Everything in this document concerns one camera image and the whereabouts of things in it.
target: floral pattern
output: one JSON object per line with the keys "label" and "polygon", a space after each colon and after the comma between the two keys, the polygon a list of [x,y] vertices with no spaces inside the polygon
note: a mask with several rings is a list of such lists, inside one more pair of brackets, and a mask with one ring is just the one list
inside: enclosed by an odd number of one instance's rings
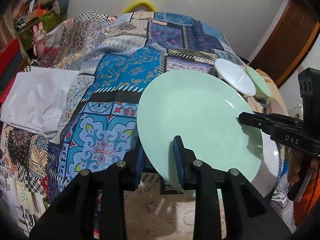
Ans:
{"label": "floral pattern", "polygon": [[13,146],[18,147],[19,149],[22,146],[27,146],[28,141],[30,140],[30,135],[24,130],[13,130],[10,133],[10,137],[13,140]]}
{"label": "floral pattern", "polygon": [[96,146],[92,147],[92,149],[94,154],[93,158],[98,159],[100,164],[110,162],[111,157],[115,156],[114,153],[116,153],[110,141],[97,142]]}
{"label": "floral pattern", "polygon": [[43,187],[44,191],[45,191],[45,194],[47,196],[49,196],[49,187],[48,187],[48,177],[44,177],[41,182],[40,182],[40,185]]}
{"label": "floral pattern", "polygon": [[67,94],[67,105],[64,108],[58,124],[57,135],[51,140],[52,143],[60,143],[60,133],[71,119],[73,112],[79,104],[81,98],[85,94],[88,87],[94,82],[94,76],[79,75],[77,79],[71,84]]}
{"label": "floral pattern", "polygon": [[103,114],[108,111],[111,106],[111,102],[89,102],[87,105],[88,110],[94,114]]}
{"label": "floral pattern", "polygon": [[4,157],[2,159],[2,165],[5,166],[5,167],[9,166],[9,159],[7,157]]}
{"label": "floral pattern", "polygon": [[106,54],[96,71],[94,84],[83,100],[97,92],[122,91],[141,92],[154,78],[159,76],[162,52],[150,47],[135,51],[130,57]]}

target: white plate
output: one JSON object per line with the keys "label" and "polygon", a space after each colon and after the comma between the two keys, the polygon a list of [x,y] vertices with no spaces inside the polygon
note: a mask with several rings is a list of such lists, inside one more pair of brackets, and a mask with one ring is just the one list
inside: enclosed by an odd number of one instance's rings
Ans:
{"label": "white plate", "polygon": [[263,160],[256,177],[251,182],[258,192],[265,197],[270,193],[279,176],[279,152],[270,135],[261,131],[263,144]]}
{"label": "white plate", "polygon": [[251,97],[256,94],[254,83],[248,74],[238,66],[228,60],[218,58],[214,62],[214,67],[218,77],[227,82],[244,97]]}

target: orange object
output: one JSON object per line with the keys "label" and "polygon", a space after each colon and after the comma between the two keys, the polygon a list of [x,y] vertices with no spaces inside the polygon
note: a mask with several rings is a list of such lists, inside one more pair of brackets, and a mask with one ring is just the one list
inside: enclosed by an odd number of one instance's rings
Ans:
{"label": "orange object", "polygon": [[302,199],[299,202],[293,203],[293,215],[294,215],[294,222],[295,226],[298,227],[303,219],[306,216],[307,208],[310,203],[310,208],[308,210],[308,213],[312,210],[313,206],[317,203],[317,200],[320,197],[320,178],[318,178],[316,190],[313,195],[313,198],[311,199],[313,189],[315,187],[316,180],[309,182],[306,190],[303,193]]}
{"label": "orange object", "polygon": [[37,4],[36,7],[35,7],[35,9],[41,9],[41,8],[42,8],[42,4],[41,3]]}
{"label": "orange object", "polygon": [[26,18],[26,23],[31,21],[34,18],[40,17],[41,15],[44,15],[48,10],[41,10],[41,9],[34,9]]}

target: hand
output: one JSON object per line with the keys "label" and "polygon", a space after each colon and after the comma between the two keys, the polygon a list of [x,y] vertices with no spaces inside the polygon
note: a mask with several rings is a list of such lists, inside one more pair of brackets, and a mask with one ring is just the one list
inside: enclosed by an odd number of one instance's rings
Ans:
{"label": "hand", "polygon": [[[294,156],[296,150],[290,149],[290,160],[289,160],[289,170],[288,170],[288,182],[290,185],[295,184],[299,180],[299,171],[300,171],[300,164],[297,161],[297,159]],[[317,176],[317,171],[318,171],[318,166],[319,166],[319,159],[318,158],[313,158],[311,160],[310,166],[314,169],[311,179],[314,180]]]}

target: mosaic pattern fabric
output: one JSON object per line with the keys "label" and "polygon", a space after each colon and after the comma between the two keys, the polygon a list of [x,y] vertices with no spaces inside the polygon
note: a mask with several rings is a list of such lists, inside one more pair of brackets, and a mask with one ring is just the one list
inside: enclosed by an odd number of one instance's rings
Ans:
{"label": "mosaic pattern fabric", "polygon": [[41,181],[46,176],[49,139],[7,124],[1,135],[1,165],[11,169],[28,191],[47,196]]}
{"label": "mosaic pattern fabric", "polygon": [[92,10],[63,22],[48,37],[39,65],[80,71],[49,143],[45,172],[52,199],[81,169],[106,169],[135,146],[139,98],[154,78],[176,69],[214,74],[219,57],[244,65],[224,51],[222,34],[171,13],[115,17]]}

